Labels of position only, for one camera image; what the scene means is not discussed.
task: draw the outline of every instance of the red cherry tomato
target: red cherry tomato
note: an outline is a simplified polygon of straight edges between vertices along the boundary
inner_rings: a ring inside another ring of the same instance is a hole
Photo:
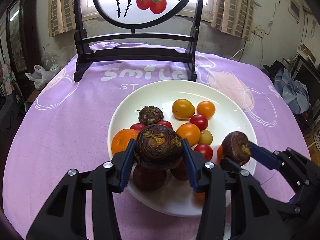
[[[151,0],[137,0],[137,6],[141,10],[147,10],[150,7]]]
[[[141,132],[141,130],[145,127],[146,126],[143,123],[135,123],[135,124],[131,125],[130,129],[134,129],[138,132]]]
[[[213,150],[212,148],[207,144],[198,144],[194,151],[202,153],[205,160],[208,162],[212,159],[213,156]]]
[[[190,118],[189,122],[198,126],[200,131],[207,129],[208,127],[208,118],[202,114],[194,115],[193,117]]]
[[[151,0],[150,10],[154,14],[159,14],[159,13],[164,12],[166,7],[167,7],[167,1],[166,0]]]
[[[172,124],[168,121],[161,120],[161,121],[157,122],[157,124],[162,124],[162,125],[168,126],[169,128],[172,129]]]

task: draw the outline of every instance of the yellow cherry tomato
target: yellow cherry tomato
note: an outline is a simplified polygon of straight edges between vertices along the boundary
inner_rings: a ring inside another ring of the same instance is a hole
[[[172,105],[174,117],[180,120],[191,118],[195,112],[195,107],[186,99],[178,99]]]

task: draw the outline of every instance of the window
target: window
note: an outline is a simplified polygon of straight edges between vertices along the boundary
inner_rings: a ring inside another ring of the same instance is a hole
[[[203,12],[201,19],[207,22],[212,21],[213,17],[213,1],[204,0]],[[197,0],[190,0],[185,8],[178,13],[178,15],[194,17]],[[81,0],[82,19],[89,20],[99,16],[96,8],[94,7],[93,0]]]

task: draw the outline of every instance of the tomato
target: tomato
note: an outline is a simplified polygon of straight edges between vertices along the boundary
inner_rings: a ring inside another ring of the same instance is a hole
[[[203,114],[207,118],[210,118],[216,112],[216,107],[210,101],[202,101],[197,106],[197,114]]]
[[[137,0],[137,6],[141,10],[147,10],[150,7],[151,0]]]
[[[190,146],[194,146],[198,143],[201,132],[199,128],[193,123],[185,123],[177,129],[177,134],[182,137],[182,139],[187,139]]]
[[[189,122],[198,126],[200,131],[207,129],[208,127],[208,118],[206,118],[205,115],[202,114],[194,115],[193,117],[191,117]]]
[[[186,99],[178,99],[172,105],[174,117],[180,120],[191,118],[195,112],[195,107]]]
[[[207,145],[207,144],[198,144],[195,148],[194,151],[202,153],[204,156],[205,160],[208,162],[212,159],[213,156],[213,150],[212,148]]]
[[[169,128],[172,129],[172,124],[168,121],[161,120],[161,121],[157,122],[157,124],[162,124],[162,125],[168,126]]]
[[[130,129],[134,129],[138,132],[141,132],[141,130],[145,127],[146,126],[143,123],[135,123],[135,124],[131,125]]]
[[[163,13],[166,7],[167,7],[166,0],[151,0],[150,10],[154,14]]]

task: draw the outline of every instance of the curtain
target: curtain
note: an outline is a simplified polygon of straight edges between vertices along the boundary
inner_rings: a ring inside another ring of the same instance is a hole
[[[76,28],[73,0],[48,1],[49,36],[68,32]]]
[[[254,0],[214,0],[212,27],[250,40]]]

